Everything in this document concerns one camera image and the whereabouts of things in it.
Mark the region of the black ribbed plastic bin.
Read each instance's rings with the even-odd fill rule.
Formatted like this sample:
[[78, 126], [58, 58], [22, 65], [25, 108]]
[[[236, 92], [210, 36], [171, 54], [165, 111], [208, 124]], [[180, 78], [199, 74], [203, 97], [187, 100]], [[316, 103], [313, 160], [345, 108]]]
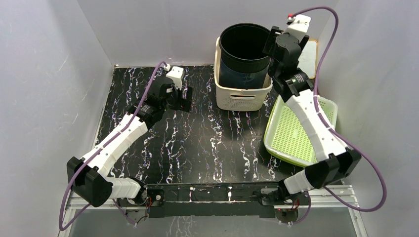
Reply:
[[226, 28], [220, 35], [221, 61], [243, 74], [264, 70], [270, 61], [263, 53], [270, 31], [253, 23], [240, 23]]

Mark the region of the cream perforated plastic basket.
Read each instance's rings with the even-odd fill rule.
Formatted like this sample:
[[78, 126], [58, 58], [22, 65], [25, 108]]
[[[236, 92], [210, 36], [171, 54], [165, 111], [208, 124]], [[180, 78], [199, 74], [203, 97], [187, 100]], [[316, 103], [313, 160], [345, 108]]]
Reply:
[[259, 110], [267, 94], [273, 88], [273, 82], [269, 75], [266, 75], [262, 88], [259, 89], [237, 89], [223, 87], [218, 83], [219, 66], [221, 61], [221, 49], [219, 38], [215, 43], [214, 58], [214, 83], [216, 104], [222, 110], [236, 112], [251, 112]]

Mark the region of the dark blue plastic bin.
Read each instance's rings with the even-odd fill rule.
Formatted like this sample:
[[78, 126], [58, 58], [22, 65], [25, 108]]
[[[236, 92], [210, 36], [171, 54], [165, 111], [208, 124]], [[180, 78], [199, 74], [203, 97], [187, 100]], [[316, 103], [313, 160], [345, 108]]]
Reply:
[[267, 71], [268, 66], [255, 73], [241, 73], [230, 69], [220, 61], [218, 84], [235, 89], [260, 89], [263, 88]]

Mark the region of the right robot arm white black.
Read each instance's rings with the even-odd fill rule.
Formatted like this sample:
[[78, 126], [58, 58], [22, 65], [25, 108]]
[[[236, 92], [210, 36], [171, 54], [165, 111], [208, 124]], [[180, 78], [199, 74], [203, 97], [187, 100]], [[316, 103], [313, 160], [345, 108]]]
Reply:
[[309, 36], [302, 39], [274, 26], [270, 30], [263, 53], [270, 58], [268, 75], [281, 99], [294, 112], [306, 132], [317, 163], [278, 183], [278, 189], [266, 194], [270, 200], [292, 204], [299, 193], [320, 189], [347, 177], [361, 159], [359, 152], [332, 133], [317, 101], [314, 84], [298, 67], [298, 59]]

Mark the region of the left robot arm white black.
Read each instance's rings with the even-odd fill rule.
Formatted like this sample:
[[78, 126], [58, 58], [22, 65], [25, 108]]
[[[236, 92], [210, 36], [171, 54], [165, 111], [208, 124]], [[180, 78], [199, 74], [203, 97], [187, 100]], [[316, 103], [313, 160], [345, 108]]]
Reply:
[[82, 158], [67, 162], [71, 190], [93, 207], [109, 199], [127, 198], [135, 205], [147, 201], [147, 185], [134, 178], [112, 178], [109, 173], [127, 149], [159, 122], [166, 110], [190, 112], [193, 100], [191, 86], [177, 88], [172, 79], [158, 77], [124, 115], [108, 136]]

